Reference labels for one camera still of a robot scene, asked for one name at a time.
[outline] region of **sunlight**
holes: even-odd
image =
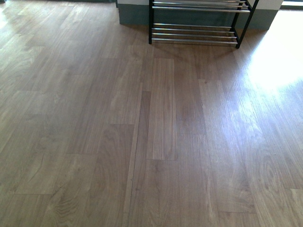
[[[298,34],[298,30],[294,30],[296,25],[294,21],[297,23],[299,21],[296,20],[296,14],[288,20],[285,20],[283,14],[284,12],[277,14],[271,32],[264,36],[259,47],[252,54],[249,80],[257,89],[273,92],[303,79],[303,48],[297,45],[300,42],[292,42],[299,38],[292,37],[294,31]],[[285,34],[288,34],[287,37],[281,35],[281,28],[284,29]]]
[[[303,79],[303,62],[299,62],[287,48],[272,35],[265,35],[252,54],[249,66],[249,80],[253,87],[276,90]]]

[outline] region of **laminate floor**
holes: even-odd
[[[0,226],[303,227],[302,21],[148,45],[115,4],[0,4]]]

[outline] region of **wall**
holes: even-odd
[[[283,0],[260,0],[249,28],[268,30]],[[148,24],[148,0],[118,0],[121,24]],[[233,15],[226,13],[158,10],[155,22],[174,24],[193,24],[209,26],[230,26]],[[248,15],[241,14],[237,27],[244,26]]]

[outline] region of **metal rack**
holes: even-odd
[[[152,41],[174,43],[223,44],[239,48],[259,0],[149,0],[149,44]],[[234,14],[231,26],[197,26],[154,23],[155,10],[190,10]],[[249,14],[241,35],[236,31],[240,13]]]

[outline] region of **chrome bar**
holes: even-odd
[[[183,0],[183,1],[205,1],[205,2],[221,2],[221,3],[246,3],[245,0]]]
[[[178,3],[178,2],[154,2],[155,5],[177,5],[177,6],[192,6],[192,7],[205,7],[205,8],[248,8],[248,6],[236,6],[236,5],[206,5],[195,3]]]
[[[160,26],[183,26],[183,27],[216,27],[216,28],[227,28],[227,29],[231,29],[232,28],[232,27],[224,27],[224,26],[175,25],[175,24],[159,24],[159,23],[156,23],[154,25],[160,25]]]
[[[236,39],[235,36],[216,36],[216,35],[191,35],[191,34],[174,34],[174,33],[152,33],[153,35],[172,35],[172,36],[184,36],[184,37],[202,37],[202,38],[218,38],[218,39]]]
[[[197,43],[216,43],[216,44],[238,44],[237,42],[212,41],[212,40],[162,39],[162,38],[152,38],[152,39],[153,39],[153,40],[163,40],[163,41],[178,41],[178,42],[197,42]]]
[[[191,10],[191,11],[209,11],[209,12],[229,12],[229,13],[250,13],[249,10],[230,10],[230,9],[197,9],[197,8],[184,8],[184,7],[164,7],[153,6],[153,9],[170,9],[170,10]]]
[[[215,30],[192,30],[192,29],[177,29],[177,28],[152,28],[153,30],[166,30],[166,31],[182,31],[182,32],[209,32],[209,33],[229,33],[233,34],[233,32],[230,31],[215,31]]]

